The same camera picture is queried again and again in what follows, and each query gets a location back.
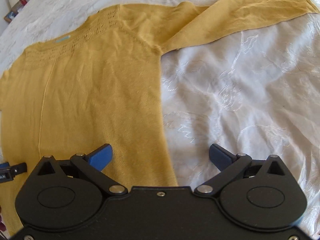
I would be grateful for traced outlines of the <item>mustard yellow knit sweater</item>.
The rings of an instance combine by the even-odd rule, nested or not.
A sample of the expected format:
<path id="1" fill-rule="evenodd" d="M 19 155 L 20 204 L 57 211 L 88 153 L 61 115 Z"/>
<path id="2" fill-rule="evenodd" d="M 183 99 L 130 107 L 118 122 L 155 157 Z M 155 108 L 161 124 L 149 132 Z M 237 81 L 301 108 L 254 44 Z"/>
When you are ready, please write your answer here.
<path id="1" fill-rule="evenodd" d="M 318 13 L 310 0 L 218 0 L 210 6 L 121 4 L 33 44 L 1 77 L 4 159 L 29 169 L 106 142 L 105 174 L 126 186 L 175 186 L 164 136 L 161 57 Z"/>

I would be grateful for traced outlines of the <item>white embroidered bedspread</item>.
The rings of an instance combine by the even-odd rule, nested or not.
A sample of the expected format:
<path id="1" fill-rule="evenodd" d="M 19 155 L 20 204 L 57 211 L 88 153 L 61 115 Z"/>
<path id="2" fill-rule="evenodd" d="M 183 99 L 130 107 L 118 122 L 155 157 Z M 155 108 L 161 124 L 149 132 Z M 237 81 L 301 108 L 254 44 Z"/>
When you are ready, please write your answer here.
<path id="1" fill-rule="evenodd" d="M 27 46 L 73 31 L 115 4 L 217 1 L 29 0 L 1 28 L 1 71 Z M 166 53 L 160 81 L 164 132 L 179 185 L 196 187 L 218 173 L 208 157 L 213 143 L 254 159 L 279 155 L 308 201 L 300 226 L 319 239 L 319 14 Z"/>

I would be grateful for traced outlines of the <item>wooden picture frame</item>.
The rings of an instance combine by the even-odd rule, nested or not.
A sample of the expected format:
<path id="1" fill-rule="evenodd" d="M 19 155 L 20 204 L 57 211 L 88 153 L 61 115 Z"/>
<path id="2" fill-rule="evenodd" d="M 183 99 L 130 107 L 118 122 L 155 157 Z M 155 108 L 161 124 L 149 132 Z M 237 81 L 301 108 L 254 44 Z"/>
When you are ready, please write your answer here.
<path id="1" fill-rule="evenodd" d="M 17 2 L 14 7 L 4 16 L 5 22 L 11 23 L 23 8 L 24 5 L 21 2 Z"/>

